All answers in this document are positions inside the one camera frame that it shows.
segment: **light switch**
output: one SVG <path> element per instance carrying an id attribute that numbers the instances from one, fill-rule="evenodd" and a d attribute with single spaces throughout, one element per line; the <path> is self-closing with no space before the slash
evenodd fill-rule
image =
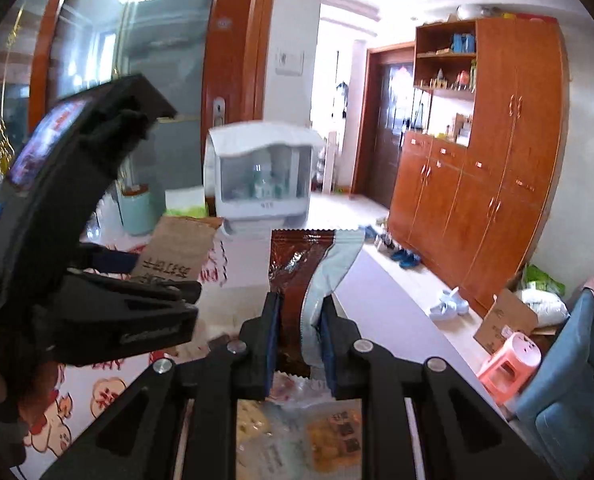
<path id="1" fill-rule="evenodd" d="M 275 58 L 275 72 L 279 75 L 300 76 L 303 74 L 304 51 L 280 49 Z"/>

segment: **front door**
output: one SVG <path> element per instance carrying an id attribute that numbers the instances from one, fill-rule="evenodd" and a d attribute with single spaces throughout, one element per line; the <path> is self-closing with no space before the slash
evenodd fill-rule
<path id="1" fill-rule="evenodd" d="M 413 64 L 384 65 L 381 70 L 381 101 L 366 196 L 389 208 L 397 180 L 402 132 L 410 125 Z"/>

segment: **transparent cabinet window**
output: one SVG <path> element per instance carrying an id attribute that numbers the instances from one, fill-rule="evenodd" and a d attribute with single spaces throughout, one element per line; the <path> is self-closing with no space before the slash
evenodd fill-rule
<path id="1" fill-rule="evenodd" d="M 136 215 L 142 211 L 156 221 L 166 208 L 167 191 L 202 184 L 202 74 L 212 1 L 64 2 L 51 52 L 49 106 L 81 89 L 140 72 L 177 108 L 177 118 L 156 124 L 124 164 L 118 199 L 125 227 L 133 205 Z M 128 230 L 146 227 L 140 222 Z"/>
<path id="2" fill-rule="evenodd" d="M 0 182 L 28 137 L 30 72 L 47 3 L 17 0 L 0 24 Z"/>

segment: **blue sofa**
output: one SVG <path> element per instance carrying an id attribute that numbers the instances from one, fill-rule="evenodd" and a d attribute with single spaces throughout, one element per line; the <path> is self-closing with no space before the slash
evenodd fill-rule
<path id="1" fill-rule="evenodd" d="M 528 443 L 563 479 L 576 479 L 594 454 L 594 298 L 583 290 L 516 416 Z"/>

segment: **floor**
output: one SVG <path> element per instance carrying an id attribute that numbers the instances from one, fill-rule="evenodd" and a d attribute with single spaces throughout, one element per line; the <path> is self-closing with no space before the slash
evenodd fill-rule
<path id="1" fill-rule="evenodd" d="M 307 227 L 355 229 L 359 225 L 373 224 L 376 219 L 387 214 L 386 208 L 363 196 L 314 194 Z M 447 288 L 442 280 L 425 266 L 404 270 L 388 257 L 378 253 L 372 245 L 366 244 L 364 250 L 375 258 L 426 314 L 430 307 L 437 304 L 438 294 Z M 475 372 L 479 371 L 488 358 L 488 352 L 472 337 L 480 324 L 481 318 L 472 309 L 467 316 L 437 322 L 437 327 L 446 339 Z"/>

